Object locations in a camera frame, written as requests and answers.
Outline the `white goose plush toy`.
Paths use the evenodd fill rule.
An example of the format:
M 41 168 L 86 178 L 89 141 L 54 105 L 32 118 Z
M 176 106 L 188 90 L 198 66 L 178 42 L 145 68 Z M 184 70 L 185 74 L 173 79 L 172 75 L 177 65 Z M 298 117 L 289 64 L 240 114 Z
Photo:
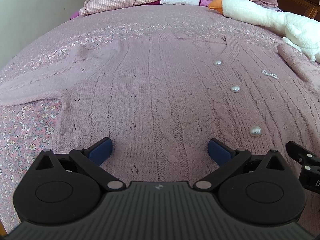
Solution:
M 223 16 L 259 25 L 283 37 L 283 41 L 319 62 L 319 22 L 291 12 L 277 12 L 249 0 L 214 0 L 208 5 Z

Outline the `magenta white striped pillow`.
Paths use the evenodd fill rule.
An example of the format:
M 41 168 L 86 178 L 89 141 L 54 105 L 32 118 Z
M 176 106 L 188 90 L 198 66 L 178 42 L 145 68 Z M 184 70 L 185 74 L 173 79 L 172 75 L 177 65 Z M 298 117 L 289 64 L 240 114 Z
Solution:
M 159 0 L 151 3 L 141 4 L 139 10 L 130 8 L 121 8 L 110 11 L 103 11 L 96 13 L 94 15 L 104 15 L 104 16 L 135 16 L 135 12 L 144 12 L 141 7 L 150 8 L 151 6 L 159 7 L 160 5 L 194 5 L 200 7 L 208 7 L 210 4 L 209 0 Z

